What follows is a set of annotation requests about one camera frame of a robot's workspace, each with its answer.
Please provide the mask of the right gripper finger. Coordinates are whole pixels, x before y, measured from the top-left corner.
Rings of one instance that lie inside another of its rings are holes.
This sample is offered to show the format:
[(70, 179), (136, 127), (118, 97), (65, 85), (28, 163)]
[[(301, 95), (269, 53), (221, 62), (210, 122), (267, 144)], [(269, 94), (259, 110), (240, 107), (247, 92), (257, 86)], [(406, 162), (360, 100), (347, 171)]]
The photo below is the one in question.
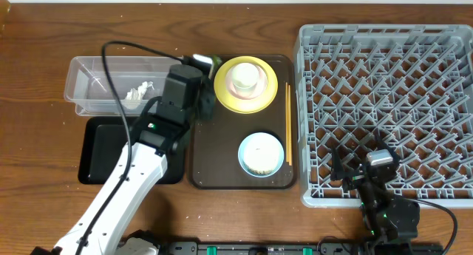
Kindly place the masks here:
[(391, 157), (394, 161), (400, 161), (401, 160), (399, 155), (395, 152), (395, 149), (393, 147), (388, 146), (383, 141), (383, 139), (381, 138), (379, 133), (376, 132), (374, 135), (375, 135), (375, 142), (376, 142), (376, 150), (377, 151), (387, 150), (390, 153), (390, 155), (391, 155)]
[(331, 148), (331, 157), (332, 157), (332, 167), (331, 167), (330, 179), (332, 181), (343, 180), (345, 177), (344, 167), (341, 163), (341, 159), (338, 155), (338, 152), (335, 146)]

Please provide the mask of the white tissue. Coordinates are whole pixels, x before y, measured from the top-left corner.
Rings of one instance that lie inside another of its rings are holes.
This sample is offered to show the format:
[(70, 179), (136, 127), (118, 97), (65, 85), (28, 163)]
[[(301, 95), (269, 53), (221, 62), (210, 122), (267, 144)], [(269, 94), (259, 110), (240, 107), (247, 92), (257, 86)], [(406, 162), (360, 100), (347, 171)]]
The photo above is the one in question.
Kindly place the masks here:
[(130, 110), (138, 108), (146, 92), (153, 88), (152, 81), (144, 81), (137, 88), (131, 88), (122, 100), (123, 105)]

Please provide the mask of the green snack wrapper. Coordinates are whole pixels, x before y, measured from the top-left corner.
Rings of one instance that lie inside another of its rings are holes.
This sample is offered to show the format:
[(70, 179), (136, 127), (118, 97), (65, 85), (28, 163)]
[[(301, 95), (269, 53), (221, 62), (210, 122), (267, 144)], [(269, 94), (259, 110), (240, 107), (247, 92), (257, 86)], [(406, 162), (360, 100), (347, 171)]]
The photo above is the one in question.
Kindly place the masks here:
[(211, 59), (211, 68), (210, 68), (210, 71), (209, 71), (209, 74), (208, 74), (208, 78), (210, 80), (213, 80), (214, 76), (216, 75), (216, 73), (217, 73), (217, 71), (220, 67), (220, 65), (222, 64), (222, 59), (217, 55), (211, 55), (210, 59)]

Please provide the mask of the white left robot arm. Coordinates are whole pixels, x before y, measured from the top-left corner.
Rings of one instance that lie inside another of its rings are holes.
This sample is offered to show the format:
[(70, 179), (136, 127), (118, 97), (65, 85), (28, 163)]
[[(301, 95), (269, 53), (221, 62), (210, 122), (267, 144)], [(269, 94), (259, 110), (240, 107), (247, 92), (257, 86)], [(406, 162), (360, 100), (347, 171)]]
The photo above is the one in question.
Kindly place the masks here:
[(51, 254), (114, 254), (123, 232), (151, 188), (165, 176), (168, 157), (188, 145), (196, 118), (211, 116), (214, 82), (203, 77), (197, 87), (167, 78), (163, 96), (152, 98), (133, 125), (127, 143), (84, 215), (50, 250)]

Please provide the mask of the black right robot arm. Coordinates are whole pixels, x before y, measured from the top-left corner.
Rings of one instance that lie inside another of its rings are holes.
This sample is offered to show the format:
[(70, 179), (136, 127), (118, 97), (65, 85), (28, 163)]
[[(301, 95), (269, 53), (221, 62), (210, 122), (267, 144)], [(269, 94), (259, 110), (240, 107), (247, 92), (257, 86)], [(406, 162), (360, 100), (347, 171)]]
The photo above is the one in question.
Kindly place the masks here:
[(344, 166), (336, 147), (331, 148), (330, 179), (340, 180), (345, 192), (358, 192), (364, 224), (371, 232), (352, 253), (412, 254), (410, 241), (418, 236), (420, 206), (387, 191), (401, 159), (378, 134), (375, 143), (376, 149), (356, 168)]

